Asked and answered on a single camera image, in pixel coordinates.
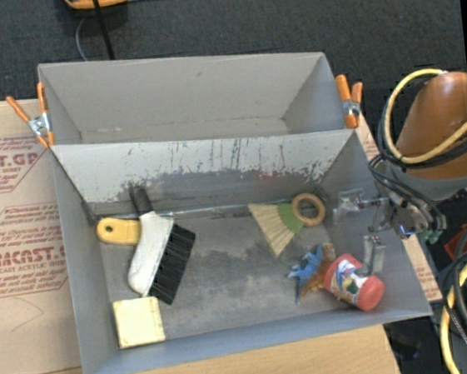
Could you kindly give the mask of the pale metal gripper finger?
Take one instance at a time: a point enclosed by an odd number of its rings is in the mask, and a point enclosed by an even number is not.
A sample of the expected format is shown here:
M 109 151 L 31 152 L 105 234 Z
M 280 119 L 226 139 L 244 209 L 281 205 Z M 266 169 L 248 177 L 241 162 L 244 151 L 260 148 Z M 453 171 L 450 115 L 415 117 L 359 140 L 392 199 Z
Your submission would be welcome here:
M 378 274 L 384 270 L 386 245 L 379 235 L 364 236 L 362 243 L 362 272 L 364 275 Z
M 344 190 L 338 193 L 336 207 L 333 209 L 333 222 L 339 225 L 344 217 L 353 212 L 359 212 L 364 206 L 364 189 Z

